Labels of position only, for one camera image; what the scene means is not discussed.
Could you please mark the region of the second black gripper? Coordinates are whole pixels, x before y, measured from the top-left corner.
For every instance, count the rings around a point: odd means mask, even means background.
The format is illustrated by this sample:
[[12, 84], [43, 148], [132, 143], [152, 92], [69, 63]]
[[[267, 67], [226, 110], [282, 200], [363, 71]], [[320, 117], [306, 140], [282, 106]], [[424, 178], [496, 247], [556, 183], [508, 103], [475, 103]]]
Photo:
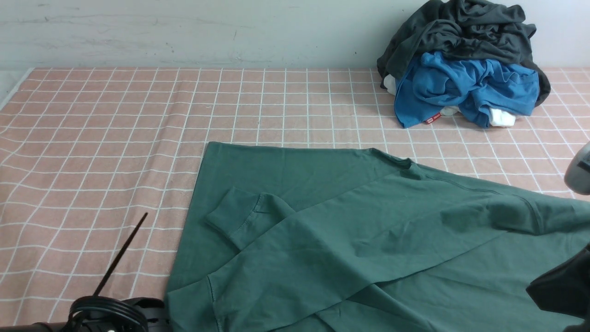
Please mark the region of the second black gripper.
[[534, 279], [525, 289], [542, 311], [583, 319], [565, 332], [590, 330], [590, 246]]

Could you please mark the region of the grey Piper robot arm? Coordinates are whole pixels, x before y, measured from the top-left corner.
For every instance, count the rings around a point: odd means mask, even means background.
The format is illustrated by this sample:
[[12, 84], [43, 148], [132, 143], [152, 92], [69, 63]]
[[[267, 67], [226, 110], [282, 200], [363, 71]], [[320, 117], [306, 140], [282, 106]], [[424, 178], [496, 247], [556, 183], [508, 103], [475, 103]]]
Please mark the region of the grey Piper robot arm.
[[0, 330], [2, 332], [171, 332], [173, 328], [164, 301], [149, 297], [116, 300], [100, 295], [147, 216], [148, 213], [143, 214], [110, 263], [93, 294], [80, 297], [71, 304], [66, 322], [3, 326]]

